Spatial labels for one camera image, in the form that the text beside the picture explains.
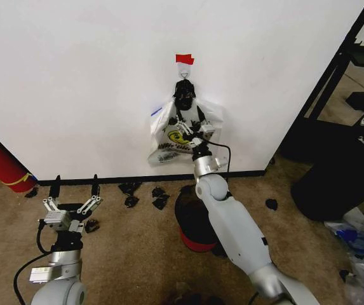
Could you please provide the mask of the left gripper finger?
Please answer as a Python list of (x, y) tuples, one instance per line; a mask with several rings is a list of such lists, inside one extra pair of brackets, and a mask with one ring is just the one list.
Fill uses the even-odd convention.
[(77, 209), (77, 214), (86, 215), (88, 212), (93, 212), (102, 202), (100, 197), (100, 185), (98, 183), (97, 174), (93, 177), (91, 184), (91, 197)]
[(49, 195), (47, 198), (43, 199), (43, 205), (46, 208), (47, 212), (58, 210), (59, 200), (58, 197), (60, 195), (60, 175), (57, 175), (55, 180), (50, 186)]

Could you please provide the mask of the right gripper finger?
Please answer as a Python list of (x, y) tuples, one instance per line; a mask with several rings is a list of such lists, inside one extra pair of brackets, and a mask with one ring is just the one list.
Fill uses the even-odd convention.
[(181, 134), (183, 139), (193, 139), (194, 138), (194, 132), (188, 127), (188, 125), (185, 123), (180, 109), (176, 108), (176, 127)]
[(196, 106), (196, 108), (197, 108), (198, 119), (199, 119), (200, 125), (207, 125), (208, 122), (206, 120), (204, 112), (201, 110), (201, 108), (198, 105)]

